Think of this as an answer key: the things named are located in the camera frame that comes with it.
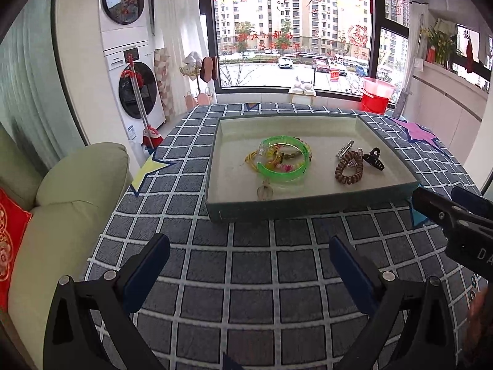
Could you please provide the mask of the right hand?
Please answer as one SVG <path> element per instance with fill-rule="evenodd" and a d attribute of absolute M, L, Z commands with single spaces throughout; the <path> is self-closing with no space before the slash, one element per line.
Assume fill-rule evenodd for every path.
<path fill-rule="evenodd" d="M 486 309 L 486 298 L 490 295 L 488 286 L 481 290 L 471 301 L 467 315 L 468 328 L 464 340 L 463 349 L 466 352 L 472 351 L 479 344 L 481 337 L 489 327 L 486 317 L 490 309 Z"/>

